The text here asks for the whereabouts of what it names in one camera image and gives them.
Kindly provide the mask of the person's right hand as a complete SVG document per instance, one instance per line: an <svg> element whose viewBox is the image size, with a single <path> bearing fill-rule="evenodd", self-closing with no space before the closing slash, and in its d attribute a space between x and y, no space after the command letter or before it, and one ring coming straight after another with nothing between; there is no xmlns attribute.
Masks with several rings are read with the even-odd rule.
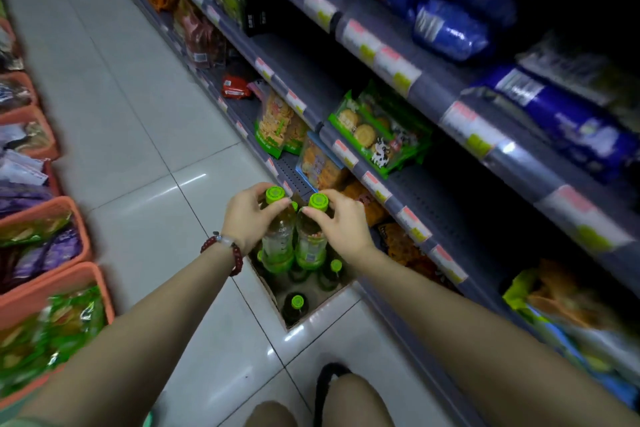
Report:
<svg viewBox="0 0 640 427"><path fill-rule="evenodd" d="M326 189L321 194L328 198L333 209L334 225L331 231L323 232L328 243L350 265L361 268L378 252L367 225L364 205L337 190Z"/></svg>

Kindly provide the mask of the person's left hand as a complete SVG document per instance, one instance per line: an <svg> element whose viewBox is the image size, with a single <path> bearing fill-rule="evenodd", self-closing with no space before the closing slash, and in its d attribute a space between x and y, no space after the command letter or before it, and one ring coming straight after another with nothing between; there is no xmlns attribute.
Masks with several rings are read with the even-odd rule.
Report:
<svg viewBox="0 0 640 427"><path fill-rule="evenodd" d="M266 235L261 226L261 197L271 184L259 182L238 192L227 205L221 235L232 239L245 257Z"/></svg>

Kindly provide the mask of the green cap tea bottle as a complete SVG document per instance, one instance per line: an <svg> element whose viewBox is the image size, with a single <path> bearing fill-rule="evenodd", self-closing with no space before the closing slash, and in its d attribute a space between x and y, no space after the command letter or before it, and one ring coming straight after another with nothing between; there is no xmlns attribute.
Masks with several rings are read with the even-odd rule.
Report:
<svg viewBox="0 0 640 427"><path fill-rule="evenodd" d="M340 259L325 262L318 270L317 281L323 291L334 291L341 285L343 263Z"/></svg>
<svg viewBox="0 0 640 427"><path fill-rule="evenodd" d="M294 291L286 295L281 310L285 325L292 328L308 313L309 304L305 294Z"/></svg>
<svg viewBox="0 0 640 427"><path fill-rule="evenodd" d="M273 274L265 267L263 258L263 250L260 248L256 253L256 264L255 269L257 274L263 279L267 284L270 284L273 281Z"/></svg>
<svg viewBox="0 0 640 427"><path fill-rule="evenodd" d="M317 270L326 260L327 240L321 227L300 210L296 218L296 231L296 263L305 271Z"/></svg>
<svg viewBox="0 0 640 427"><path fill-rule="evenodd" d="M287 208L271 220L266 235L262 238L259 260L273 275L288 272L294 261L294 231L298 205L292 201Z"/></svg>

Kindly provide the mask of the person's left forearm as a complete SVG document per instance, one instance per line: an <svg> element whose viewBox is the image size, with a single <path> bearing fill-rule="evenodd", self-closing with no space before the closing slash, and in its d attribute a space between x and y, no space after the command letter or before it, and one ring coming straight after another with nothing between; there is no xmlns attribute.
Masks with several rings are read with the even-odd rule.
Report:
<svg viewBox="0 0 640 427"><path fill-rule="evenodd" d="M243 267L228 237L116 318L0 427L142 427L212 303Z"/></svg>

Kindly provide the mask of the person's right forearm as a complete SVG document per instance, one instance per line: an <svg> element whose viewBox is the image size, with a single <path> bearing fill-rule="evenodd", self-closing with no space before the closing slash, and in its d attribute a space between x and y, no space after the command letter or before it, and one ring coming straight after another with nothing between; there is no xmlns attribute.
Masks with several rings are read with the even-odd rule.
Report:
<svg viewBox="0 0 640 427"><path fill-rule="evenodd" d="M640 415L510 321L373 245L340 254L411 327L492 427L640 427Z"/></svg>

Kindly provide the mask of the blue edged biscuit packet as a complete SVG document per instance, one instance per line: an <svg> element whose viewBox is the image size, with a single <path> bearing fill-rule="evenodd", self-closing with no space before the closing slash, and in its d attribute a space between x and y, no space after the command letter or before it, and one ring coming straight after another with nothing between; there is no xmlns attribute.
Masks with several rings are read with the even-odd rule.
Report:
<svg viewBox="0 0 640 427"><path fill-rule="evenodd" d="M314 192L342 189L351 176L349 169L313 131L305 136L295 169Z"/></svg>

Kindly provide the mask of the orange fried snack packet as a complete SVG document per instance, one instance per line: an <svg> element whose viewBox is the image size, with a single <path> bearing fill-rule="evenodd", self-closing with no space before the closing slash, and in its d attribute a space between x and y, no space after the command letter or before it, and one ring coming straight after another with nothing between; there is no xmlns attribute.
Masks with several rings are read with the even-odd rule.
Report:
<svg viewBox="0 0 640 427"><path fill-rule="evenodd" d="M412 238L397 223L382 223L377 226L385 253L398 264L412 269L434 282L441 283L440 272L435 263L424 253Z"/></svg>
<svg viewBox="0 0 640 427"><path fill-rule="evenodd" d="M369 228L375 227L390 217L388 211L359 181L351 181L341 193L364 205L365 218Z"/></svg>

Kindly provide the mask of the green edged biscuit packet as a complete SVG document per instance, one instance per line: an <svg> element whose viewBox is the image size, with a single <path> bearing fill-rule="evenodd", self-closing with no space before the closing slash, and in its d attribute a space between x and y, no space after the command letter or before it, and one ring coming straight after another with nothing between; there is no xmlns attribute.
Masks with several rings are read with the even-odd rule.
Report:
<svg viewBox="0 0 640 427"><path fill-rule="evenodd" d="M305 138L308 132L308 125L299 115L293 114L287 127L283 150L296 156L300 156Z"/></svg>
<svg viewBox="0 0 640 427"><path fill-rule="evenodd" d="M262 100L255 138L269 156L281 157L294 116L294 110L274 90Z"/></svg>

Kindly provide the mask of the cardboard bottle box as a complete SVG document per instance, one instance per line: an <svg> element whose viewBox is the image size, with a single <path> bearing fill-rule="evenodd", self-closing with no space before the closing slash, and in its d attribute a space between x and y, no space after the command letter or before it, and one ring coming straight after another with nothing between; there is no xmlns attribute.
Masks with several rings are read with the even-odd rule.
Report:
<svg viewBox="0 0 640 427"><path fill-rule="evenodd" d="M256 253L260 248L262 248L261 245L256 246L247 258L248 263L256 273ZM281 275L273 275L273 281L270 284L267 284L257 274L259 284L262 287L262 290L266 293L269 304L275 310L279 322L284 326L286 331L290 332L295 327L302 325L304 321L310 319L315 313L319 312L322 307L328 305L333 299L339 297L341 293L349 290L351 285L355 282L355 275L349 269L346 261L340 256L340 254L335 252L331 245L327 245L326 260L324 263L331 261L332 259L340 259L342 261L344 272L341 279L341 285L334 291L330 292L323 291L319 288L317 275L320 268L315 271L305 271L298 266L296 261L293 261L292 267L288 272ZM306 295L309 309L307 315L299 323L294 325L292 328L288 328L285 325L281 310L286 295L294 291Z"/></svg>

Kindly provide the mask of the green cookie packet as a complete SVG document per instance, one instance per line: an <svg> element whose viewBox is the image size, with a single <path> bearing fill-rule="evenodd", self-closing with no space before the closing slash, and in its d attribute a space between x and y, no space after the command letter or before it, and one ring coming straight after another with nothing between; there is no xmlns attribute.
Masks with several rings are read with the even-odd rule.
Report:
<svg viewBox="0 0 640 427"><path fill-rule="evenodd" d="M435 127L374 79L356 96L348 91L328 119L384 179L410 162L421 164L435 141Z"/></svg>

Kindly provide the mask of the small red snack packet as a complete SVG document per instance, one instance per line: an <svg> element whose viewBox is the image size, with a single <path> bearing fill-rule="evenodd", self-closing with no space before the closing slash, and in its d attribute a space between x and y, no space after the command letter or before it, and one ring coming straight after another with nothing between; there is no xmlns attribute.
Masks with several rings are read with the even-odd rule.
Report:
<svg viewBox="0 0 640 427"><path fill-rule="evenodd" d="M242 76L224 73L221 78L221 95L225 99L251 99L253 91L250 83Z"/></svg>

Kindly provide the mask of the grey metal shelf unit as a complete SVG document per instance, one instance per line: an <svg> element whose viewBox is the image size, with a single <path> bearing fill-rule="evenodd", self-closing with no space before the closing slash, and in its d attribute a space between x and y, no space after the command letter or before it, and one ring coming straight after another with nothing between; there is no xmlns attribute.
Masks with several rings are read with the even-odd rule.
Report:
<svg viewBox="0 0 640 427"><path fill-rule="evenodd" d="M209 98L218 101L229 123L236 126L238 134L248 142L253 153L269 169L274 179L288 192L307 201L312 194L312 185L294 170L294 156L285 152L274 158L259 145L253 135L257 123L259 102L252 99L233 100L222 95L223 69L196 69L188 62L186 45L173 29L170 14L164 10L157 13L147 0L134 0L151 24L163 34L165 42L172 45L176 54L200 81ZM238 57L248 64L265 62L274 70L270 85L273 89L284 89L289 83L294 93L301 91L310 98L312 112L309 126L319 137L331 139L336 130L322 123L330 104L337 103L346 93L346 88L335 79L337 70L331 69L329 55L343 55L344 50L335 48L329 36L320 29L303 21L299 10L290 2L278 2L287 10L284 22L276 21L275 29L265 34L247 36L235 23L222 14L220 31L228 44L235 47ZM548 220L501 182L496 176L464 156L461 148L447 138L437 142L435 151L430 151L426 164L410 164L396 172L385 182L392 196L388 198L392 219L404 206L413 212L426 229L434 234L419 249L430 252L442 246L453 252L461 270L468 274L454 289L466 298L512 320L537 339L540 335L525 320L509 308L502 299L516 273L534 265L539 258L537 239L520 239L512 233L516 223L545 225L544 238L552 239L551 245L574 251L559 232L552 232Z"/></svg>

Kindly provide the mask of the black shoe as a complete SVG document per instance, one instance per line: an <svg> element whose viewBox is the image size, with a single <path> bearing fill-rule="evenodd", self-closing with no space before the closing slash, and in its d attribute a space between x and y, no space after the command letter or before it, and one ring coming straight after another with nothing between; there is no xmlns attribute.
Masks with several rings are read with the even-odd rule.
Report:
<svg viewBox="0 0 640 427"><path fill-rule="evenodd" d="M321 369L316 381L313 427L323 427L323 409L332 382L348 374L351 370L338 362L328 363Z"/></svg>

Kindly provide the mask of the brown red snack packets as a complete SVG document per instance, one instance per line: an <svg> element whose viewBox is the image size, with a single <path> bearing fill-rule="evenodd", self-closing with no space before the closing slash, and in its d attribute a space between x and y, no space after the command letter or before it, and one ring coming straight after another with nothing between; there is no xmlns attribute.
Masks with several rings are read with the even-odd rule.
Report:
<svg viewBox="0 0 640 427"><path fill-rule="evenodd" d="M178 0L173 11L173 29L197 69L224 67L227 40L190 0Z"/></svg>

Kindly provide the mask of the person's right leg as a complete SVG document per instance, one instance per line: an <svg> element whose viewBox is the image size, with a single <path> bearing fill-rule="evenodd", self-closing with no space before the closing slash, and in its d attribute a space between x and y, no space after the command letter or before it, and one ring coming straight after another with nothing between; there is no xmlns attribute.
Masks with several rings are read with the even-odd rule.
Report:
<svg viewBox="0 0 640 427"><path fill-rule="evenodd" d="M329 384L322 426L395 427L395 423L377 390L363 377L348 373Z"/></svg>

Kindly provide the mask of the person's leg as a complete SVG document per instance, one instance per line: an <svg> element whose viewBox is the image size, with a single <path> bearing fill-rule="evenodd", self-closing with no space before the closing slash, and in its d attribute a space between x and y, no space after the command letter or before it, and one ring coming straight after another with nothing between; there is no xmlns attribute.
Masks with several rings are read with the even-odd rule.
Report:
<svg viewBox="0 0 640 427"><path fill-rule="evenodd" d="M395 427L395 423L377 390L363 377L348 373L329 384L322 426Z"/></svg>
<svg viewBox="0 0 640 427"><path fill-rule="evenodd" d="M254 407L243 427L298 427L298 423L287 407L265 401Z"/></svg>

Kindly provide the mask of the person's left leg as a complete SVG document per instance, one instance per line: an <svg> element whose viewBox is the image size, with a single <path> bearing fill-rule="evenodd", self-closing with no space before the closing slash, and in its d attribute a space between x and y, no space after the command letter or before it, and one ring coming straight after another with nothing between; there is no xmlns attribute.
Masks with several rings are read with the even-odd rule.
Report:
<svg viewBox="0 0 640 427"><path fill-rule="evenodd" d="M254 407L243 427L298 427L298 423L287 407L265 401Z"/></svg>

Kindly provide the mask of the black box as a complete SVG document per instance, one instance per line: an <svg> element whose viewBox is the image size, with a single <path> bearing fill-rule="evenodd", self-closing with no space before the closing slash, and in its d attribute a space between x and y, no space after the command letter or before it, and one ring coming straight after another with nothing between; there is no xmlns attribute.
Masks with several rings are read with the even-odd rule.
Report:
<svg viewBox="0 0 640 427"><path fill-rule="evenodd" d="M243 30L249 37L273 29L273 0L243 0Z"/></svg>

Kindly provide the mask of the blue packet with white label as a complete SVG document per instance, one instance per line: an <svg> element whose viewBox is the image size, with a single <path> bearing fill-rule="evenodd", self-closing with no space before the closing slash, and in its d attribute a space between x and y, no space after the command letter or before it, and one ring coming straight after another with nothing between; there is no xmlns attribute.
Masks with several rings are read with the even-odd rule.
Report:
<svg viewBox="0 0 640 427"><path fill-rule="evenodd" d="M477 59L492 47L489 27L445 0L418 4L412 39L420 47L458 63Z"/></svg>

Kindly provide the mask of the purple packets in basket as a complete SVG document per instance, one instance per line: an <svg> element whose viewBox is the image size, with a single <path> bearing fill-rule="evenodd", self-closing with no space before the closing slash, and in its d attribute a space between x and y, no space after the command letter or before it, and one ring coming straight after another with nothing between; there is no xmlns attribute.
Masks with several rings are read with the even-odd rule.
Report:
<svg viewBox="0 0 640 427"><path fill-rule="evenodd" d="M79 232L72 225L45 241L0 248L0 295L59 268L82 249Z"/></svg>

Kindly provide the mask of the row of orange plastic baskets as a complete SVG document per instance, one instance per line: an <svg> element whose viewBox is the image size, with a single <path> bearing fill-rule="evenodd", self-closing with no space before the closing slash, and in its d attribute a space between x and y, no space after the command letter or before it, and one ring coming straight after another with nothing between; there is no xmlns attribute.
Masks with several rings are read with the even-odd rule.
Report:
<svg viewBox="0 0 640 427"><path fill-rule="evenodd" d="M0 295L0 330L39 312L47 298L97 284L107 325L115 311L76 202L62 193L52 161L60 156L56 136L44 115L39 93L23 69L22 51L0 0L0 248L45 241L68 225L76 227L83 249L78 256ZM0 415L39 390L53 374L41 375L0 399Z"/></svg>

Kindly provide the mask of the green packets in basket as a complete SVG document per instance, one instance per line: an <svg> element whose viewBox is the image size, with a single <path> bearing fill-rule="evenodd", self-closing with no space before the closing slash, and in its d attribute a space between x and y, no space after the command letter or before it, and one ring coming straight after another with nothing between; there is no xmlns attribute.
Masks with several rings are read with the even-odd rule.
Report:
<svg viewBox="0 0 640 427"><path fill-rule="evenodd" d="M100 288L49 296L45 307L0 330L0 399L66 363L108 324Z"/></svg>

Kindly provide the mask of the long purple blue packet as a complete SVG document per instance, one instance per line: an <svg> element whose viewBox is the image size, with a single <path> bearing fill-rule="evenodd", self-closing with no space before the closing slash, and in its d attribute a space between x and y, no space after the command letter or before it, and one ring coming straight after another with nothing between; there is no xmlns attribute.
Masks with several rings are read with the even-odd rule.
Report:
<svg viewBox="0 0 640 427"><path fill-rule="evenodd" d="M461 92L501 108L597 180L640 164L640 137L594 103L514 65L496 67Z"/></svg>

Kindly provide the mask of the dark blue packet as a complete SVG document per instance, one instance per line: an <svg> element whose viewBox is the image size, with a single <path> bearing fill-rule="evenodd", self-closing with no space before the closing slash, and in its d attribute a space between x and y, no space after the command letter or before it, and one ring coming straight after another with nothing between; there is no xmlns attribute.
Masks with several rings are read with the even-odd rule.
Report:
<svg viewBox="0 0 640 427"><path fill-rule="evenodd" d="M515 0L454 0L478 17L500 29L508 29L518 22Z"/></svg>

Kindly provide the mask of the yellow orange snack packets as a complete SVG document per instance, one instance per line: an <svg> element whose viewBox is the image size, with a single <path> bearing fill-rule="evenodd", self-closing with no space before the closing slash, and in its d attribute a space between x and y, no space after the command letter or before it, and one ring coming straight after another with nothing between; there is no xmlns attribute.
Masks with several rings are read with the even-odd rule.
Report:
<svg viewBox="0 0 640 427"><path fill-rule="evenodd" d="M640 314L630 305L547 259L517 274L502 299L543 342L640 413Z"/></svg>

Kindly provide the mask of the clear plastic packet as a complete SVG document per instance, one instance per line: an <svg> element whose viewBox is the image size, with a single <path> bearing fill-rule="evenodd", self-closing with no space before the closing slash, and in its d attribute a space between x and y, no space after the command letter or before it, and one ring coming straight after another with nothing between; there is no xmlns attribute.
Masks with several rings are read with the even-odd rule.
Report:
<svg viewBox="0 0 640 427"><path fill-rule="evenodd" d="M554 32L515 59L523 69L594 103L640 135L640 75Z"/></svg>

